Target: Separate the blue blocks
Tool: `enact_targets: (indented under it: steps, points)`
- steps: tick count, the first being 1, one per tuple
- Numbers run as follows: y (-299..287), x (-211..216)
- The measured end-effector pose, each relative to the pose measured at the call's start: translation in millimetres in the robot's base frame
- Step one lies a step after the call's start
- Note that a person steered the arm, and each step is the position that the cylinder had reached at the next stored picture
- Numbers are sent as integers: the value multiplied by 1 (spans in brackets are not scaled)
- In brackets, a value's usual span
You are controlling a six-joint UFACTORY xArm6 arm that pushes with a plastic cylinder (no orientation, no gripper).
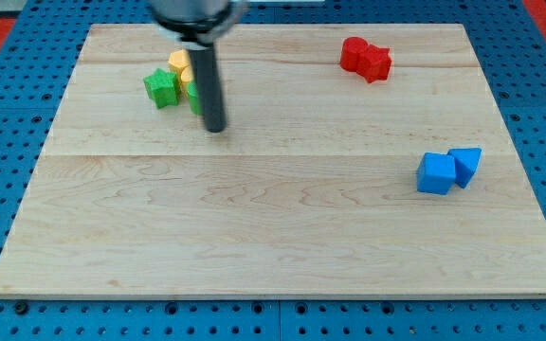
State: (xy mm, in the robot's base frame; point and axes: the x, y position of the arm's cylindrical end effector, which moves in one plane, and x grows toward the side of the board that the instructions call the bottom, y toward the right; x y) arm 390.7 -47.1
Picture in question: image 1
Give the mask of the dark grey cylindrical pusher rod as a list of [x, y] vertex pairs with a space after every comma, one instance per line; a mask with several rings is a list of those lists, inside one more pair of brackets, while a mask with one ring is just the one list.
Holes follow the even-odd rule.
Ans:
[[227, 127], [227, 113], [215, 45], [192, 49], [189, 57], [205, 129], [221, 133]]

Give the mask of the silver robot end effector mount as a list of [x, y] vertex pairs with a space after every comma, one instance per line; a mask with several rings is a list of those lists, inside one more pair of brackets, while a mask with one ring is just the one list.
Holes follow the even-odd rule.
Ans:
[[161, 33], [184, 47], [212, 47], [247, 11], [245, 0], [148, 0]]

